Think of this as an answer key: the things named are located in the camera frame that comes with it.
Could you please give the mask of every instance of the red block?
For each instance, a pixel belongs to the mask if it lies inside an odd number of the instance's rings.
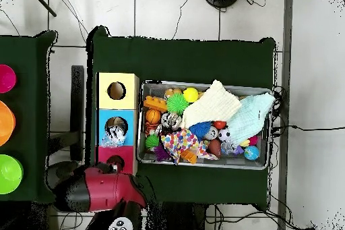
[[[98,147],[98,161],[100,163],[105,163],[111,156],[120,156],[125,161],[122,173],[136,174],[137,161],[134,146],[121,146],[116,148]]]

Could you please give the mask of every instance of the orange bowl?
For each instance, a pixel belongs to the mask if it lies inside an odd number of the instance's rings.
[[[4,145],[12,135],[15,117],[7,105],[0,101],[0,146]]]

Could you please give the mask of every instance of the yellow block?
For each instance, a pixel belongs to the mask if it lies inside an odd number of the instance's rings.
[[[100,72],[98,75],[100,109],[137,109],[139,78],[135,74]]]

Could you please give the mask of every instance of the metal tray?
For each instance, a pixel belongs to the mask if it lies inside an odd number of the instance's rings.
[[[141,85],[139,105],[139,121],[137,130],[137,149],[136,156],[137,160],[141,163],[155,163],[156,165],[174,165],[171,161],[156,161],[156,155],[154,153],[147,153],[145,149],[145,132],[144,132],[144,119],[145,113],[148,110],[143,107],[144,99],[147,95],[164,98],[166,89],[169,88],[180,88],[181,90],[187,87],[194,87],[198,91],[205,91],[210,87],[208,84],[191,84],[184,82],[152,82],[145,81]],[[241,87],[241,86],[224,86],[224,88],[230,91],[236,96],[249,96],[249,95],[260,95],[264,93],[273,94],[270,89],[267,88],[252,88],[252,87]],[[260,156],[255,161],[247,160],[243,154],[222,156],[217,161],[211,161],[208,159],[197,159],[197,163],[192,165],[187,161],[181,159],[178,167],[180,166],[191,166],[191,167],[217,167],[225,169],[252,169],[252,170],[263,170],[270,163],[270,143],[271,140],[271,128],[272,128],[272,108],[270,109],[265,119],[264,127],[258,133],[260,137],[257,147],[260,151]]]

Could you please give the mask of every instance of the dark green table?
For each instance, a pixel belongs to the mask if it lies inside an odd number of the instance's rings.
[[[143,80],[167,80],[272,88],[275,42],[158,40],[110,37],[96,27],[87,41],[86,162],[94,164],[96,73],[135,73]],[[163,202],[256,204],[267,208],[268,169],[215,169],[139,164]]]
[[[24,176],[12,193],[0,195],[0,201],[53,202],[55,197],[44,181],[48,148],[47,53],[57,33],[43,32],[35,37],[0,36],[0,64],[17,74],[15,87],[2,100],[15,115],[15,129],[0,154],[21,162]]]

